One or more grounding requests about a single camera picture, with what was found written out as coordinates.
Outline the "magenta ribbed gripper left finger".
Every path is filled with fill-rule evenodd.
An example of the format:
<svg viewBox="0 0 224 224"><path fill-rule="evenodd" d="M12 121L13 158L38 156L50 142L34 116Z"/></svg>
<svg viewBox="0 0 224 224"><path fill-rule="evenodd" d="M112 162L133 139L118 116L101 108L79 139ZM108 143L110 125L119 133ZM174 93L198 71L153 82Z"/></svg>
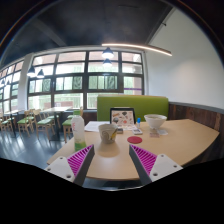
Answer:
<svg viewBox="0 0 224 224"><path fill-rule="evenodd" d="M94 146L90 145L68 157L59 156L45 170L82 186L94 155Z"/></svg>

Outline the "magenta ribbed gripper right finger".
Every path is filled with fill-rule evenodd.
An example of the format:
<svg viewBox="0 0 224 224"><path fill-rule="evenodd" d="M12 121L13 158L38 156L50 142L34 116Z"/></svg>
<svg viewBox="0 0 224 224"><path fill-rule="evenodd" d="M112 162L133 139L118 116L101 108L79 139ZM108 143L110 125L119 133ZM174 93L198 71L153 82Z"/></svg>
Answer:
<svg viewBox="0 0 224 224"><path fill-rule="evenodd" d="M138 146L129 145L129 155L143 186L182 169L165 154L155 155Z"/></svg>

